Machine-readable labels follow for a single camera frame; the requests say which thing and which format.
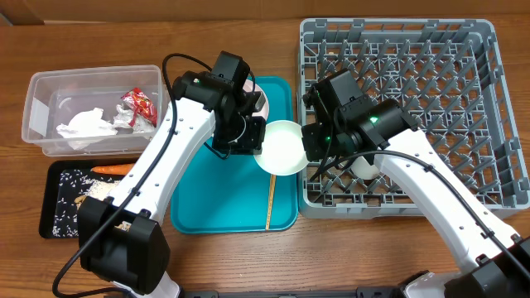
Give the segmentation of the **pale green bowl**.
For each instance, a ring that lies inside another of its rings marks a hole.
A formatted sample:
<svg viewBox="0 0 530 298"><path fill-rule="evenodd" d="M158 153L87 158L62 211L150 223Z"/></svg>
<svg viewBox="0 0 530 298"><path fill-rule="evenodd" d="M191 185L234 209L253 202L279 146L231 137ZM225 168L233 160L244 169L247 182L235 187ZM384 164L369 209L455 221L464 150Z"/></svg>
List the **pale green bowl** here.
<svg viewBox="0 0 530 298"><path fill-rule="evenodd" d="M301 125L288 120L268 123L262 152L255 155L254 160L271 175L293 175L305 169L309 161L303 147Z"/></svg>

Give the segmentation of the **large pink plate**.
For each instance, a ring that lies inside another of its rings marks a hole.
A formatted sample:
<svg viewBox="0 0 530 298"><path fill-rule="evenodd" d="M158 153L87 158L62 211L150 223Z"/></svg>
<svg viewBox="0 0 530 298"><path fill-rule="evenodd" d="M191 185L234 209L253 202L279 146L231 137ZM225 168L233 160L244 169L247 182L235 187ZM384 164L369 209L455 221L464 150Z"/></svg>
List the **large pink plate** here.
<svg viewBox="0 0 530 298"><path fill-rule="evenodd" d="M251 79L246 79L246 82L245 82L245 84L243 86L243 90L245 92L250 92L250 91L253 90L253 81ZM263 102L263 106L262 106L260 111L254 112L252 114L252 116L253 117L263 117L265 120L267 120L268 116L269 116L269 110L270 110L270 106L269 106L267 95L265 94L265 92L263 91L263 89L261 88L261 86L259 84L256 84L255 91L261 93L260 100Z"/></svg>

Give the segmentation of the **red snack wrapper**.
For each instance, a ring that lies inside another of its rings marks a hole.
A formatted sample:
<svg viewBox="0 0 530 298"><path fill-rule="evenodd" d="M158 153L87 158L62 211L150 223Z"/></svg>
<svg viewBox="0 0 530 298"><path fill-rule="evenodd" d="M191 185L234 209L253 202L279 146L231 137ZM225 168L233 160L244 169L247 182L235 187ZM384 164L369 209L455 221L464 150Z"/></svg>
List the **red snack wrapper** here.
<svg viewBox="0 0 530 298"><path fill-rule="evenodd" d="M135 125L138 116L143 117L154 127L157 125L157 109L139 88L129 90L121 100L133 111L132 119L128 122L131 127Z"/></svg>

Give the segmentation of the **white tissue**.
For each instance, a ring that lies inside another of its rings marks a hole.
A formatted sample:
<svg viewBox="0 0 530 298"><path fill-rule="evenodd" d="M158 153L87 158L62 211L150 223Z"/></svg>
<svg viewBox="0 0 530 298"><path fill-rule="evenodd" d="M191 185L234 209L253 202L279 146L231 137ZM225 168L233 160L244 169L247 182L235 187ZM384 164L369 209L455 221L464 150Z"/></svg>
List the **white tissue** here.
<svg viewBox="0 0 530 298"><path fill-rule="evenodd" d="M113 117L113 128L129 129L133 133L154 132L155 127L139 113L133 112L123 104L116 105L117 115Z"/></svg>
<svg viewBox="0 0 530 298"><path fill-rule="evenodd" d="M63 138L88 138L88 141L68 141L69 146L74 150L84 149L92 143L100 142L100 139L95 139L95 137L117 134L118 131L113 124L102 119L103 112L102 108L80 112L70 120L68 125L58 125L56 131Z"/></svg>

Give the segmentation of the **orange carrot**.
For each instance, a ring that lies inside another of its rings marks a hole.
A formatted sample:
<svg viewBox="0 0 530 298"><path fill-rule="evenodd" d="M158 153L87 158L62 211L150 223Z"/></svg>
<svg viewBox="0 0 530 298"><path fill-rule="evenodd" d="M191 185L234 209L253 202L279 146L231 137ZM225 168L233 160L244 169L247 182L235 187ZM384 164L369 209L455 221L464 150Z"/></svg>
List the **orange carrot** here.
<svg viewBox="0 0 530 298"><path fill-rule="evenodd" d="M103 175L126 175L134 166L134 163L112 166L95 166L91 171Z"/></svg>

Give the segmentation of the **rice and peanut food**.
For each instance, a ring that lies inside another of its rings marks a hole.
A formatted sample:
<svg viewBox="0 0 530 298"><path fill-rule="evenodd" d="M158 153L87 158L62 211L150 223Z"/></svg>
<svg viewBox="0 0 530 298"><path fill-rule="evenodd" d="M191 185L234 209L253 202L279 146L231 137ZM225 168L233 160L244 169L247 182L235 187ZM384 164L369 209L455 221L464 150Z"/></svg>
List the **rice and peanut food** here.
<svg viewBox="0 0 530 298"><path fill-rule="evenodd" d="M89 196L104 200L123 179L122 175L105 175L90 169L67 169L60 173L58 194L52 217L53 238L77 238L78 210Z"/></svg>

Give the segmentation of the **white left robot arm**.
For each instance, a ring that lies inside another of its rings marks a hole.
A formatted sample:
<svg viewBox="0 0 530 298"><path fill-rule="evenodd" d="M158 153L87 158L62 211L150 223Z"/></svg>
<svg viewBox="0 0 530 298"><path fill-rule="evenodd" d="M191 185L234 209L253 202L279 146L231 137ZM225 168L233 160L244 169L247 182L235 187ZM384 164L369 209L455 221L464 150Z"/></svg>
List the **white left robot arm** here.
<svg viewBox="0 0 530 298"><path fill-rule="evenodd" d="M166 268L171 250L161 224L171 196L197 151L208 145L223 158L262 150L266 102L242 57L223 51L213 67L187 71L168 83L164 122L133 168L104 199L87 197L77 213L74 261L112 282L101 292L126 297L177 297Z"/></svg>

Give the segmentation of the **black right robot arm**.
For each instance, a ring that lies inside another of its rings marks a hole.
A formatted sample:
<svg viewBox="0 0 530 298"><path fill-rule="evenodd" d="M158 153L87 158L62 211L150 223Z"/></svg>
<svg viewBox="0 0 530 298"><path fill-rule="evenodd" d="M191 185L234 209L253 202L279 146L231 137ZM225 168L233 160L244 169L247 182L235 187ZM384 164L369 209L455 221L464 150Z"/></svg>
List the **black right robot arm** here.
<svg viewBox="0 0 530 298"><path fill-rule="evenodd" d="M318 174L364 157L397 183L440 234L457 273L421 273L395 297L527 297L529 241L488 211L436 154L417 121L396 100L374 103L349 70L317 83L303 102L316 120L302 127Z"/></svg>

